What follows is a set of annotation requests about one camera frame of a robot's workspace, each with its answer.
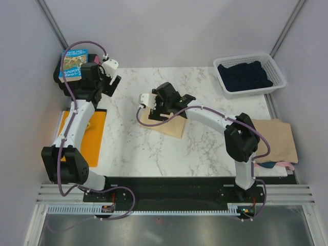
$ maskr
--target beige cloth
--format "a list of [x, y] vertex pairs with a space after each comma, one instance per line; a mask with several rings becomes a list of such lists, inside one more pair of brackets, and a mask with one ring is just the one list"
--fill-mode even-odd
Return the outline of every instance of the beige cloth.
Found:
[[[152, 120], [148, 119], [148, 115], [150, 113], [150, 108], [146, 108], [143, 115], [141, 116], [140, 121], [144, 124], [156, 124], [159, 123], [160, 121], [157, 120]], [[185, 124], [186, 124], [186, 119], [181, 117], [181, 116], [176, 116], [174, 119], [171, 121], [161, 125], [161, 126], [156, 126], [156, 127], [146, 127], [161, 133], [164, 133], [166, 135], [172, 136], [172, 137], [177, 137], [177, 138], [182, 138], [183, 131], [185, 129]]]
[[[271, 152], [268, 156], [258, 158], [257, 163], [268, 161], [287, 161], [297, 163], [297, 153], [292, 135], [291, 125], [283, 123], [278, 119], [257, 120], [252, 119], [256, 131], [258, 131], [270, 144]], [[265, 143], [261, 140], [258, 145], [256, 155], [262, 155], [267, 152]]]

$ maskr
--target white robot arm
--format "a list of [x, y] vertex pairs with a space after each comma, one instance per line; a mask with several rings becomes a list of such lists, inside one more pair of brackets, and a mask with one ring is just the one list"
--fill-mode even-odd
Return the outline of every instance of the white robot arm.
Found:
[[[101, 99], [101, 94], [112, 96], [121, 80], [120, 76], [114, 77], [117, 68], [118, 62], [112, 58], [104, 60], [101, 65], [89, 62], [81, 66], [82, 79], [75, 81], [73, 87], [76, 105], [72, 101], [69, 115], [58, 138], [51, 147], [44, 147], [41, 152], [50, 181], [57, 183], [57, 167], [60, 164], [62, 183], [79, 184], [98, 191], [104, 189], [105, 177], [89, 170], [80, 148], [84, 132]], [[65, 157], [60, 163], [59, 154], [61, 158]]]
[[139, 103], [151, 108], [149, 119], [160, 121], [167, 120], [161, 114], [177, 113], [186, 108], [180, 116], [201, 122], [224, 135], [227, 152], [235, 160], [236, 184], [243, 190], [248, 190], [253, 186], [252, 158], [255, 156], [259, 138], [247, 128], [237, 126], [227, 120], [228, 118], [237, 119], [254, 128], [248, 115], [221, 114], [220, 116], [208, 110], [211, 108], [203, 106], [196, 98], [190, 95], [180, 96], [169, 82], [153, 90], [152, 94], [140, 95]]

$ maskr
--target book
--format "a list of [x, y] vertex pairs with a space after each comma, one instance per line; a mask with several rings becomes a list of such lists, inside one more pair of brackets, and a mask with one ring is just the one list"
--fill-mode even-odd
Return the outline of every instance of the book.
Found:
[[[81, 66], [88, 62], [88, 50], [69, 50], [64, 59], [64, 74], [67, 82], [81, 79]], [[59, 80], [63, 83], [62, 71], [59, 72]]]

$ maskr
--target marble table surface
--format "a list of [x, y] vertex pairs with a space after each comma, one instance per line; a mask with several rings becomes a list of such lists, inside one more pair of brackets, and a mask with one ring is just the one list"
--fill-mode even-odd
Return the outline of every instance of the marble table surface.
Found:
[[[270, 119], [263, 95], [226, 100], [213, 67], [127, 68], [113, 97], [103, 95], [98, 108], [107, 109], [98, 166], [106, 176], [184, 177], [235, 176], [234, 160], [224, 137], [188, 120], [182, 139], [141, 127], [136, 121], [138, 98], [169, 81], [181, 94], [195, 96], [204, 105], [229, 114], [244, 112], [254, 119]], [[284, 167], [257, 167], [256, 176], [286, 176]]]

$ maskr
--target white plastic basket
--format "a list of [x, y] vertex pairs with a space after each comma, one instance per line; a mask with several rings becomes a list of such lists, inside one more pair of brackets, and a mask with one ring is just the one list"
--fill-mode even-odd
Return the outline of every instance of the white plastic basket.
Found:
[[[225, 68], [229, 68], [231, 66], [240, 64], [240, 63], [252, 63], [255, 61], [261, 62], [262, 68], [266, 71], [268, 79], [273, 83], [271, 87], [268, 88], [261, 88], [261, 89], [254, 89], [254, 90], [247, 90], [247, 91], [237, 91], [237, 92], [230, 92], [224, 86], [223, 80], [219, 73], [217, 67], [222, 64]], [[276, 89], [283, 88], [286, 86], [286, 80], [283, 78], [283, 75], [278, 68], [275, 61], [272, 57], [268, 54], [261, 53], [261, 54], [253, 54], [253, 55], [240, 55], [240, 56], [230, 56], [224, 57], [214, 60], [213, 62], [214, 70], [216, 75], [220, 81], [220, 84], [223, 88], [223, 94], [226, 99], [233, 99], [233, 98], [240, 98], [245, 96], [253, 96], [253, 95], [262, 95], [262, 94], [269, 94]]]

